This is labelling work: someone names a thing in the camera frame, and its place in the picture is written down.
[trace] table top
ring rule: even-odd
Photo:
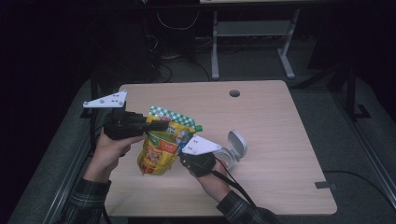
[[[199,134],[230,148],[227,134],[237,130],[247,141],[247,155],[232,175],[255,204],[278,215],[324,215],[337,206],[304,125],[283,81],[233,81],[124,85],[127,110],[145,116],[153,105],[195,119]],[[237,90],[239,97],[230,96]],[[219,216],[216,202],[178,159],[162,176],[141,175],[137,155],[142,142],[120,159],[106,199],[110,216]]]

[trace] snack bag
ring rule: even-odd
[[[196,132],[202,130],[194,119],[171,110],[152,106],[146,122],[169,120],[166,132],[149,132],[143,149],[137,157],[142,174],[163,175],[170,170],[178,152],[187,145]]]

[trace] plaid shirt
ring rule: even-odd
[[[81,179],[56,223],[99,223],[110,185]]]
[[[233,191],[227,194],[217,208],[233,224],[280,224],[276,215],[270,210],[253,208]]]
[[[56,223],[99,223],[110,185],[111,181],[102,184],[81,179],[61,219]],[[217,208],[233,224],[280,223],[274,213],[263,208],[253,208],[233,191],[219,203]]]

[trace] gray carpet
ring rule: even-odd
[[[294,80],[286,78],[277,58],[276,47],[280,46],[279,43],[270,41],[268,45],[259,48],[250,46],[236,53],[220,54],[220,81],[280,79],[289,86],[301,83],[318,72],[306,69],[314,44],[314,40],[291,43],[289,58],[296,75]],[[197,54],[196,63],[176,58],[172,61],[163,61],[163,64],[172,70],[170,79],[172,82],[208,81],[207,73],[210,75],[211,71],[208,52]],[[161,72],[164,77],[170,75],[170,70],[166,67],[162,67]],[[339,94],[334,94],[326,89],[329,78],[331,77],[325,77],[304,90],[290,91],[320,166],[324,172],[352,172],[382,190],[361,142],[352,128],[354,124],[346,116],[342,101],[340,103],[339,99],[344,98],[344,93],[341,91]],[[11,223],[42,223],[50,208],[50,198],[55,196],[56,189],[62,182],[64,169],[75,153],[71,148],[74,148],[81,141],[80,137],[88,131],[86,127],[81,128],[84,124],[81,124],[77,115],[81,112],[81,102],[89,96],[89,89],[90,85],[87,83],[76,96],[48,153],[14,212]],[[387,167],[387,171],[391,176],[396,176],[395,122],[377,102],[371,88],[359,79],[357,103],[365,105],[372,116],[371,119],[360,119],[357,123]],[[338,211],[334,215],[282,216],[281,220],[285,223],[341,224],[396,222],[395,209],[377,189],[356,175],[342,172],[325,173],[327,180],[332,184],[332,194],[338,206]],[[39,187],[38,183],[43,179],[52,181],[52,185],[49,185],[51,189]],[[39,195],[47,195],[48,198],[38,199],[34,196],[37,195],[35,191],[40,192]],[[127,218],[123,217],[113,217],[112,221],[113,223],[128,222]]]

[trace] person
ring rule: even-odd
[[[112,140],[102,130],[92,160],[56,223],[99,223],[111,186],[109,180],[111,172],[118,166],[120,157],[131,149],[131,144],[144,138],[143,134]],[[227,175],[219,161],[213,169]],[[204,191],[219,203],[217,208],[230,223],[280,223],[274,213],[267,209],[252,207],[216,176],[209,174],[194,177]]]

